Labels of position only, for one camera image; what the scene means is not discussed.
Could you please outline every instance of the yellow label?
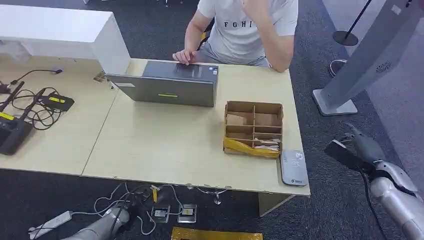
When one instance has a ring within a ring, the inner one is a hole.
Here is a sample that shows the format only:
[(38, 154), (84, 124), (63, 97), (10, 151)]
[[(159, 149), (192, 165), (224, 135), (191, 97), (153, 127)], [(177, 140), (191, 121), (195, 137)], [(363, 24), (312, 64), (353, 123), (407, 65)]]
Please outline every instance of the yellow label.
[(161, 97), (178, 98), (178, 96), (177, 95), (174, 95), (174, 94), (163, 94), (163, 93), (159, 93), (157, 95), (159, 95)]
[(158, 191), (155, 188), (152, 188), (151, 195), (153, 196), (153, 202), (156, 203), (158, 200)]
[(15, 119), (13, 116), (6, 114), (4, 112), (0, 112), (0, 117), (4, 118), (4, 119), (9, 119), (9, 120), (13, 120)]
[(55, 101), (55, 102), (58, 102), (58, 103), (61, 103), (61, 104), (63, 104), (64, 102), (65, 102), (65, 100), (63, 100), (63, 99), (59, 99), (59, 98), (56, 98), (56, 97), (49, 97), (48, 98), (49, 100), (52, 100), (52, 101)]

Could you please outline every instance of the stanchion base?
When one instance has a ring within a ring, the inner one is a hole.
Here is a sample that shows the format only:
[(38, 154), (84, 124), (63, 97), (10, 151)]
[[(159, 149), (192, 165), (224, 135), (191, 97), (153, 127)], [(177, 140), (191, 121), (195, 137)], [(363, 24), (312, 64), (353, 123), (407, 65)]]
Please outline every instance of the stanchion base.
[(315, 89), (312, 91), (313, 99), (315, 103), (318, 105), (319, 111), (323, 116), (334, 116), (334, 115), (347, 115), (347, 114), (357, 114), (358, 109), (355, 106), (352, 100), (345, 102), (343, 105), (338, 108), (330, 109), (327, 107), (326, 102), (321, 97), (322, 89)]
[(346, 34), (348, 34), (347, 31), (335, 31), (332, 34), (332, 39), (344, 46), (355, 46), (358, 44), (359, 40), (357, 36), (349, 33), (346, 37)]

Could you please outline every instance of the gray shorts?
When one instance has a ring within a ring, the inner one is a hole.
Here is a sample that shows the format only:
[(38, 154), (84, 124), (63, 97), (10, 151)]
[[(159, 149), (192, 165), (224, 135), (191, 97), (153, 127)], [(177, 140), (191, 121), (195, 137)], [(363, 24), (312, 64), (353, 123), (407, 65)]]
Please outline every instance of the gray shorts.
[[(232, 62), (227, 62), (223, 59), (220, 59), (220, 57), (212, 50), (211, 45), (208, 42), (203, 43), (200, 49), (196, 52), (195, 61), (198, 63), (208, 63), (208, 64), (234, 64)], [(270, 63), (268, 62), (265, 56), (262, 56), (244, 65), (257, 66), (257, 67), (269, 67)]]

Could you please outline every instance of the stand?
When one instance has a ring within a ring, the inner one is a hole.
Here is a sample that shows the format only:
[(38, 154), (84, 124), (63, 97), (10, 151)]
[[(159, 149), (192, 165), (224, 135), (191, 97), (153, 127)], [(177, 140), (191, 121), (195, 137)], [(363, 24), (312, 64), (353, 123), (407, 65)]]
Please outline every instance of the stand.
[(387, 0), (349, 61), (325, 86), (312, 92), (324, 116), (358, 112), (351, 98), (390, 72), (400, 61), (424, 16), (419, 1)]
[(352, 30), (358, 23), (359, 19), (361, 19), (362, 15), (364, 14), (365, 10), (368, 8), (368, 5), (370, 5), (371, 0), (368, 0), (365, 4), (365, 6), (362, 8), (362, 11), (360, 11), (358, 17), (353, 22), (352, 26), (350, 27), (349, 31), (336, 31), (333, 33), (332, 38), (338, 42), (341, 45), (344, 46), (355, 46), (358, 44), (358, 38), (357, 36), (352, 34)]

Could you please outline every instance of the white t-shirt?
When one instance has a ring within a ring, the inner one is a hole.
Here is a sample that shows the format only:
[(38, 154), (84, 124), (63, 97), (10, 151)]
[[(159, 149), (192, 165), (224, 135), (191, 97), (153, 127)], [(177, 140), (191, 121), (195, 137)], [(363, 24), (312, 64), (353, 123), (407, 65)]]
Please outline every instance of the white t-shirt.
[[(295, 34), (298, 0), (268, 0), (268, 12), (279, 36)], [(258, 29), (243, 11), (240, 0), (200, 0), (197, 9), (215, 18), (208, 43), (222, 60), (248, 64), (265, 55)]]

